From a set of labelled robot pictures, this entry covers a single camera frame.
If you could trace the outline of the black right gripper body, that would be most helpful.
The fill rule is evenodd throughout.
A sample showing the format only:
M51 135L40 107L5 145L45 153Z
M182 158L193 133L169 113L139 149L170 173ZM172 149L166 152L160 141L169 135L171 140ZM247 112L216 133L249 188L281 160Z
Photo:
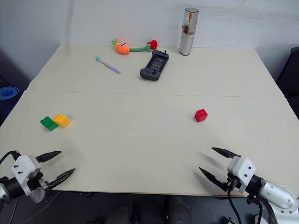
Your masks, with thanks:
M234 176L231 173L228 173L227 182L224 183L224 185L224 191L227 192L228 190L233 191L234 189L239 189L242 184L238 177Z

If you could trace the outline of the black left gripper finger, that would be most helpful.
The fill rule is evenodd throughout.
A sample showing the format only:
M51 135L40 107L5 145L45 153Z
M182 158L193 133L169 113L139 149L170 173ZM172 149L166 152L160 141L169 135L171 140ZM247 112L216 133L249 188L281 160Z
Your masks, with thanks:
M56 186L60 185L61 183L63 183L66 179L68 179L72 174L73 172L75 171L76 169L73 168L71 170L68 170L62 174L60 174L59 176L57 176L57 178L50 182L50 183L47 183L47 189L53 189L55 188Z
M39 156L36 157L36 159L39 163L44 163L46 161L49 161L49 160L53 159L54 157L56 157L60 153L61 153L61 151L53 151L53 152L49 152L49 153L39 155Z

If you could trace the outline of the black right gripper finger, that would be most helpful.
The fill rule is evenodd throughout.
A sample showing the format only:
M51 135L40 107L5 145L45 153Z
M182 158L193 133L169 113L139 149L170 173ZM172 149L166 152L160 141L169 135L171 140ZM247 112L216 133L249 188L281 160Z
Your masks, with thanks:
M206 171L205 169L199 167L199 170L204 174L204 176L213 184L215 184L217 187L222 189L223 191L227 192L228 190L228 184L225 182L220 182L216 179L216 177L211 174L210 172Z
M226 157L226 158L233 159L234 157L241 157L240 155L235 154L235 153L233 153L229 150L226 150L226 149L222 149L222 148L218 148L218 147L212 147L212 149L214 151L216 151L217 153L221 154L222 156Z

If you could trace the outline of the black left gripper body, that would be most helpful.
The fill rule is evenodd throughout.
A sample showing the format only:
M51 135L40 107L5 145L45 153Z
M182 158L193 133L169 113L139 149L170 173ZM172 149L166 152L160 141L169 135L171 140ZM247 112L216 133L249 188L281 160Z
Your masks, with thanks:
M50 190L50 184L47 180L43 178L43 173L38 172L36 176L31 177L27 185L30 190L35 190L35 189L43 189L43 190Z

